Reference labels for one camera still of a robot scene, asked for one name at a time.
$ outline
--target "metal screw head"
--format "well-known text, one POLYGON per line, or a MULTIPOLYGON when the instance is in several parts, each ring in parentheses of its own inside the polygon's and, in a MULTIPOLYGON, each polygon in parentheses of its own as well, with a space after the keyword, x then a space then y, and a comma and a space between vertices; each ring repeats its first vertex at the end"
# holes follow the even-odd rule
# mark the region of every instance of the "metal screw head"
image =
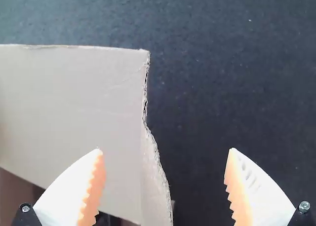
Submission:
POLYGON ((30 207, 28 205, 25 205, 25 206, 22 207, 21 210, 22 210, 23 213, 26 213, 26 212, 30 211, 30 207))
POLYGON ((311 204, 307 201, 302 201, 298 207, 298 210, 303 214, 310 210, 311 204))

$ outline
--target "orange serrated gripper pad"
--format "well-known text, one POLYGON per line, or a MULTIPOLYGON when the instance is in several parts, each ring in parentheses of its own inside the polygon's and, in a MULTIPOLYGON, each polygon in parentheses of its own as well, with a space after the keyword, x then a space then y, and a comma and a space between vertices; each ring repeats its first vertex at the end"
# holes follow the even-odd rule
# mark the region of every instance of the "orange serrated gripper pad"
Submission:
POLYGON ((100 149, 94 149, 73 163, 34 205, 42 226, 94 225, 105 177, 104 156, 100 149))
POLYGON ((224 184, 227 186, 226 192, 229 193, 230 209, 234 212, 232 218, 236 221, 235 226, 253 226, 249 199, 242 181, 241 165, 234 149, 229 150, 224 184))
POLYGON ((102 195, 105 182, 105 169, 103 153, 99 150, 99 155, 94 163, 94 168, 91 173, 89 187, 83 199, 83 204, 80 209, 78 226, 92 226, 96 223, 95 216, 99 213, 98 206, 102 195))

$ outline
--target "torn cardboard edge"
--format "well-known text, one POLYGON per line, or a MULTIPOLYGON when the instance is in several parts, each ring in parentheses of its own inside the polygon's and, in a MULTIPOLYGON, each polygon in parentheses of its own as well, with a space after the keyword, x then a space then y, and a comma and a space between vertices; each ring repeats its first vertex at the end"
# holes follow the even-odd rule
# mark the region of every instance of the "torn cardboard edge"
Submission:
POLYGON ((143 212, 143 224, 149 226, 164 226, 173 225, 173 211, 172 211, 172 204, 171 204, 171 197, 170 197, 170 190, 167 177, 165 172, 162 168, 160 162, 160 156, 158 151, 158 145, 155 141, 154 136, 152 135, 150 129, 147 126, 147 104, 148 104, 148 92, 147 92, 147 85, 148 85, 148 74, 149 74, 149 67, 150 67, 150 55, 148 55, 147 59, 147 66, 146 66, 146 73, 145 73, 145 80, 144 80, 144 99, 143 99, 143 107, 144 107, 144 114, 143 114, 143 126, 144 126, 144 134, 145 140, 147 144, 143 144, 145 148, 142 148, 143 151, 142 156, 143 159, 143 182, 141 184, 142 187, 142 212, 143 212), (148 168, 146 161, 148 159, 152 160, 153 167, 148 168), (153 192, 153 186, 150 184, 150 179, 155 176, 158 182, 161 182, 162 185, 156 186, 156 192, 153 192), (159 202, 153 202, 154 204, 158 203, 161 205, 166 206, 166 212, 164 213, 164 217, 160 217, 159 215, 155 214, 155 210, 148 212, 148 206, 151 205, 150 202, 147 202, 150 199, 155 199, 159 202))
MULTIPOLYGON (((69 46, 69 45, 7 45, 18 46, 25 49, 46 49, 46 48, 81 48, 81 49, 98 49, 98 50, 126 50, 120 48, 109 48, 100 46, 69 46)), ((140 183, 140 196, 141 196, 141 219, 137 224, 142 226, 171 226, 173 225, 173 217, 171 210, 171 199, 169 185, 162 169, 157 143, 147 126, 147 81, 149 72, 150 55, 147 55, 147 62, 143 64, 141 69, 145 68, 145 80, 143 88, 143 117, 141 135, 141 149, 140 155, 142 156, 141 166, 141 183, 140 183)))

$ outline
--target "dark felt background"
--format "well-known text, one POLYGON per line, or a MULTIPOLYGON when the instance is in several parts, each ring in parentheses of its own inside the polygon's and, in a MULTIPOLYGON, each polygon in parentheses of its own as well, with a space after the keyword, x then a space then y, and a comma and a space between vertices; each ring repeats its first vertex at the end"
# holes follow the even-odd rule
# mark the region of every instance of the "dark felt background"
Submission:
POLYGON ((176 226, 233 225, 232 146, 316 204, 315 26, 315 0, 0 0, 0 43, 151 51, 148 120, 176 226))

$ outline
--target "white cardboard surface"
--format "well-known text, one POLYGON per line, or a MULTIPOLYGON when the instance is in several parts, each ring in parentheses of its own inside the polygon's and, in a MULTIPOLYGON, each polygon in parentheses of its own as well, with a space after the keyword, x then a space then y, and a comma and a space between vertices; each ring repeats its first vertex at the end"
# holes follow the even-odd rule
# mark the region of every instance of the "white cardboard surface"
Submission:
POLYGON ((145 122, 148 62, 145 50, 0 45, 0 167, 47 188, 98 146, 107 170, 100 210, 143 226, 172 225, 145 122))

